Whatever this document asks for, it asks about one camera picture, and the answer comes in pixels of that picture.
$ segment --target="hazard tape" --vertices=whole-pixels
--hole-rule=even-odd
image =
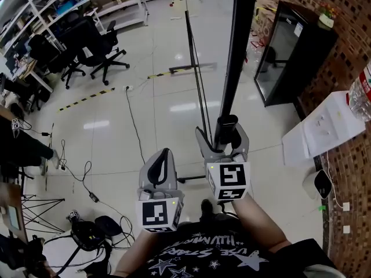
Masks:
[[[185,68],[185,69],[177,69],[177,70],[173,70],[173,73],[176,73],[176,72],[183,72],[183,71],[187,71],[187,70],[190,70],[190,69],[193,69],[193,67],[190,67],[190,68]],[[147,79],[151,79],[151,78],[155,78],[155,77],[160,77],[160,76],[164,76],[166,74],[172,74],[170,71],[168,72],[163,72],[163,73],[160,73],[160,74],[156,74],[156,75],[150,75],[147,77]]]
[[[90,96],[88,96],[88,97],[82,98],[82,99],[79,100],[79,101],[73,102],[72,104],[67,105],[66,107],[59,108],[59,109],[58,109],[58,112],[65,111],[65,110],[71,108],[72,106],[75,106],[75,105],[77,105],[77,104],[81,104],[81,103],[83,103],[84,101],[86,101],[86,100],[88,100],[88,99],[94,98],[94,97],[99,96],[99,95],[104,95],[104,94],[107,94],[107,93],[109,93],[109,92],[113,92],[114,90],[115,90],[114,87],[113,87],[112,89],[110,89],[110,90],[101,90],[99,93],[92,94],[92,95],[90,95]]]

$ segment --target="brick wall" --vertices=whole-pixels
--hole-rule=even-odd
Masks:
[[[284,0],[316,12],[320,1],[340,10],[334,29],[339,35],[333,50],[311,84],[300,96],[309,114],[329,93],[348,90],[371,59],[371,0]],[[329,213],[329,256],[349,278],[371,277],[371,123],[366,132],[329,151],[330,173],[340,204],[350,202],[351,212],[342,212],[333,203]],[[327,169],[326,156],[321,156]],[[351,233],[343,234],[343,225]]]

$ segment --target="star print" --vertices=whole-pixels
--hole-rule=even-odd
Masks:
[[[220,266],[220,263],[218,261],[211,261],[211,264],[209,265],[210,268],[216,269],[217,266]]]
[[[249,266],[255,271],[259,271],[261,262],[268,262],[268,260],[259,257],[259,250],[255,250],[248,257],[240,254],[235,254],[234,256],[242,261],[238,266]]]
[[[168,266],[176,266],[176,264],[172,264],[171,261],[173,259],[168,259],[167,261],[163,261],[162,259],[158,259],[158,263],[152,267],[149,268],[150,269],[156,269],[158,268],[158,271],[160,272],[160,276],[162,276],[163,274],[163,271],[168,267]]]
[[[171,278],[191,278],[193,275],[186,273],[186,267],[181,268],[180,270],[169,269],[173,273]]]

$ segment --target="glass door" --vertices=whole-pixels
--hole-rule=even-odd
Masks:
[[[265,56],[262,59],[256,81],[260,87],[264,100],[271,94],[282,71],[286,67],[293,49],[299,39],[303,24],[293,12],[282,7],[269,46],[266,46]]]

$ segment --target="cardboard box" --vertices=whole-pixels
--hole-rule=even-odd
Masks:
[[[278,4],[272,0],[256,0],[252,29],[264,44],[268,43]]]

